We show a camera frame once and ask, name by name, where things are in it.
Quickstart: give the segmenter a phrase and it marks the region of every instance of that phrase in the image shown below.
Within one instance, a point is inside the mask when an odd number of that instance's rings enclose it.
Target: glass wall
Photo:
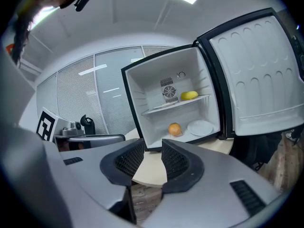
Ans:
[[[135,128],[121,69],[143,57],[141,47],[96,55],[97,90],[110,134],[126,134]]]
[[[37,87],[37,111],[42,107],[70,121],[86,114],[96,134],[123,134],[135,128],[121,69],[173,47],[142,45],[109,50],[61,69]]]

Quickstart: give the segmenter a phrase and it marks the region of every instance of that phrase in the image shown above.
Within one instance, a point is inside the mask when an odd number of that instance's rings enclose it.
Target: ceiling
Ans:
[[[219,17],[218,21],[214,19],[211,23],[210,18],[214,16],[214,11],[219,13],[219,8],[222,9],[224,3],[230,1],[197,0],[191,5],[182,0],[90,0],[81,12],[70,6],[56,10],[40,22],[29,36],[23,59],[43,70],[46,58],[65,41],[84,32],[105,30],[106,34],[105,28],[135,21],[151,25],[148,29],[155,32],[163,26],[179,29],[194,40],[214,23],[223,20]]]

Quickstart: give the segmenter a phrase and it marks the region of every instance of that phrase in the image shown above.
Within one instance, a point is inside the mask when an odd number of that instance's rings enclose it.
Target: fridge fan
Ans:
[[[162,94],[165,98],[166,103],[178,101],[176,87],[173,84],[171,77],[162,79],[160,81]]]
[[[163,94],[165,95],[165,97],[171,98],[175,96],[175,91],[176,89],[174,87],[166,86],[163,90]]]

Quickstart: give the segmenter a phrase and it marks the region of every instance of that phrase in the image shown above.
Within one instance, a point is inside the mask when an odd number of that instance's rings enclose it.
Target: mini fridge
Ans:
[[[192,45],[134,62],[122,75],[146,151],[159,151],[162,139],[223,140],[303,124],[303,68],[284,25],[269,8],[219,25]],[[183,101],[186,91],[198,96]],[[194,135],[188,124],[196,120],[206,127]],[[171,123],[181,126],[182,135],[169,134]]]

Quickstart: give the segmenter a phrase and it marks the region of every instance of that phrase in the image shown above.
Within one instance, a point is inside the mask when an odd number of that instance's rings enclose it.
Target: open fridge door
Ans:
[[[253,12],[198,38],[217,72],[226,136],[283,131],[304,123],[304,82],[273,9]]]

